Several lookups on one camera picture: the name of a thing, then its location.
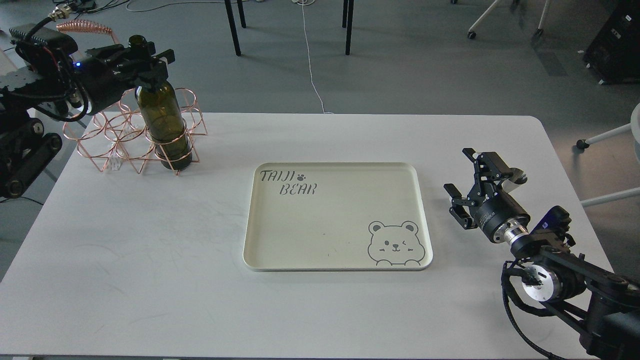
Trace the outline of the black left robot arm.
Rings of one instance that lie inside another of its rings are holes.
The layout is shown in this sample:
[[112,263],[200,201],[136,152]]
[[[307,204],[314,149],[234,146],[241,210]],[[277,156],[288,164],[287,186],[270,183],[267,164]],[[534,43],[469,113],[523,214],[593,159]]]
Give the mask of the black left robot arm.
[[1,76],[1,196],[20,198],[60,152],[57,133],[45,133],[29,109],[62,122],[101,112],[135,87],[157,89],[175,61],[170,48],[157,53],[140,35],[129,46],[91,48],[73,61],[78,45],[69,35],[47,27],[69,18],[75,4],[60,4],[38,23],[10,29],[16,54],[26,66]]

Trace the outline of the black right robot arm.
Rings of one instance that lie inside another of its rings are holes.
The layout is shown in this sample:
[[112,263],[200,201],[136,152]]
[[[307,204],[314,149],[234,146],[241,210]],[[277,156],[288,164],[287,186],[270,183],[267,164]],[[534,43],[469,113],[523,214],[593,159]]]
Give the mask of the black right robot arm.
[[454,184],[444,184],[449,212],[462,228],[479,228],[490,242],[509,244],[514,260],[502,266],[502,300],[515,331],[522,335],[510,304],[531,315],[562,319],[579,333],[586,353],[601,360],[637,360],[638,281],[571,253],[570,215],[558,205],[528,230],[530,215],[510,196],[527,181],[526,174],[496,152],[462,152],[473,163],[474,184],[466,196]]

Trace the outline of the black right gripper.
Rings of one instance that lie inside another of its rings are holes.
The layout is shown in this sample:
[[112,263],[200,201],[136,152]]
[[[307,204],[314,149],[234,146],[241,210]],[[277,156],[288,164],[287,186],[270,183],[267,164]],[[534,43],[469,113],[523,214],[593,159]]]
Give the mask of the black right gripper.
[[469,197],[486,197],[482,203],[473,198],[462,197],[453,183],[445,183],[443,188],[451,198],[450,214],[457,223],[470,230],[480,228],[490,242],[505,242],[505,236],[499,234],[499,228],[505,227],[509,220],[515,219],[526,227],[530,215],[509,193],[502,190],[502,184],[515,174],[496,152],[477,153],[473,148],[463,148],[462,153],[473,163],[474,184]]

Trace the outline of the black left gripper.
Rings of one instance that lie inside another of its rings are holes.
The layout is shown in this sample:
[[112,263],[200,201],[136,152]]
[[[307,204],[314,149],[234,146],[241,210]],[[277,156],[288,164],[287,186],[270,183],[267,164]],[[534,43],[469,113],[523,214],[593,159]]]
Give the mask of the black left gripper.
[[[158,55],[147,49],[112,44],[90,48],[87,57],[73,62],[73,70],[87,93],[89,110],[93,116],[121,100],[125,91],[141,87],[156,92],[167,82],[167,65],[175,61],[174,50],[169,48]],[[119,79],[105,63],[119,63]]]

